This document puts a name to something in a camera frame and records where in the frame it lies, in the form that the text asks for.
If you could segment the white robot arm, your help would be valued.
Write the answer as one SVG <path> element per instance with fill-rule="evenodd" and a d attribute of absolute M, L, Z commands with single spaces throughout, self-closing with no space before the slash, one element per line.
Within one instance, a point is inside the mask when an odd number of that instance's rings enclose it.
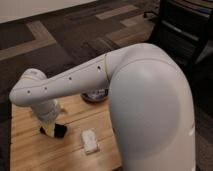
<path fill-rule="evenodd" d="M 124 171 L 196 171 L 190 85 L 174 60 L 154 44 L 113 50 L 51 78 L 29 68 L 9 99 L 48 122 L 59 113 L 58 98 L 98 89 L 108 91 Z"/>

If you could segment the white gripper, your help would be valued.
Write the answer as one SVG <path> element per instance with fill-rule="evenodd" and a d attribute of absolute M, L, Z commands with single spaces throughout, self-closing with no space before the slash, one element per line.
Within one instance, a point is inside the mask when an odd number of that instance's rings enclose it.
<path fill-rule="evenodd" d="M 61 107 L 56 99 L 36 104 L 32 107 L 32 111 L 43 122 L 42 128 L 46 135 L 50 137 L 54 136 L 55 123 L 53 121 L 60 113 L 66 114 L 66 109 Z"/>

